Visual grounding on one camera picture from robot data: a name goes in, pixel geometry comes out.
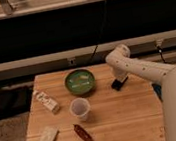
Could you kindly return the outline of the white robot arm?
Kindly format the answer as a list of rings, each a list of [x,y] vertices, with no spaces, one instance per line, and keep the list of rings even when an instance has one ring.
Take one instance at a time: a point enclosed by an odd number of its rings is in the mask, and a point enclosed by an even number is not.
[[[176,65],[130,58],[130,49],[119,44],[106,56],[105,62],[119,81],[128,73],[161,86],[165,141],[176,141]]]

